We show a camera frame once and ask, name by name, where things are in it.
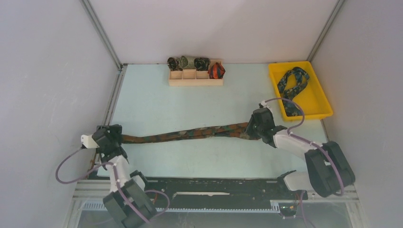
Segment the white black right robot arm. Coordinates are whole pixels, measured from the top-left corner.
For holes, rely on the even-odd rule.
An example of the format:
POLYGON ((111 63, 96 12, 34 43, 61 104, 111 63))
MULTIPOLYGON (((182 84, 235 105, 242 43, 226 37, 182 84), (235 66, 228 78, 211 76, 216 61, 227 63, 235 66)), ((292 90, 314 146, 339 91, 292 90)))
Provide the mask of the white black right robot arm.
POLYGON ((266 107, 253 111, 246 133, 305 162, 306 172, 293 171, 277 184, 276 191, 281 198, 290 198, 296 190, 314 190, 326 198, 341 194, 345 187, 355 182, 355 174, 338 143, 316 143, 303 139, 288 128, 275 125, 272 112, 266 107))

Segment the brown green patterned tie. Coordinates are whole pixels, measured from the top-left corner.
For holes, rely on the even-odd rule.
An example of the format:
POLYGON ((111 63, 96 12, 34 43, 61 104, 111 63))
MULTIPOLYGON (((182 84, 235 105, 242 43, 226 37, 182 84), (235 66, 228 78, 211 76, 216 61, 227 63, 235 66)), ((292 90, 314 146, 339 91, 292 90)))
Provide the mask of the brown green patterned tie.
POLYGON ((223 126, 211 126, 182 130, 171 133, 163 133, 151 136, 137 137, 122 135, 123 144, 144 144, 144 143, 163 143, 181 140, 206 139, 213 137, 229 137, 244 140, 259 140, 259 136, 251 136, 246 133, 248 123, 236 123, 223 126))

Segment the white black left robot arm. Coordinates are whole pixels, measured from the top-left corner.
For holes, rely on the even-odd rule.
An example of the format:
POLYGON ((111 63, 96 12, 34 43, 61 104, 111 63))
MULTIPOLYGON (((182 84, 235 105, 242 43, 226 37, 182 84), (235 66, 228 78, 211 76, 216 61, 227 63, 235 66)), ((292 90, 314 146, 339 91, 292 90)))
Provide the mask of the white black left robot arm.
POLYGON ((130 175, 128 156, 122 147, 122 126, 100 125, 91 138, 98 145, 96 152, 110 175, 110 193, 103 204, 121 228, 139 228, 157 211, 148 198, 150 184, 141 172, 130 175))

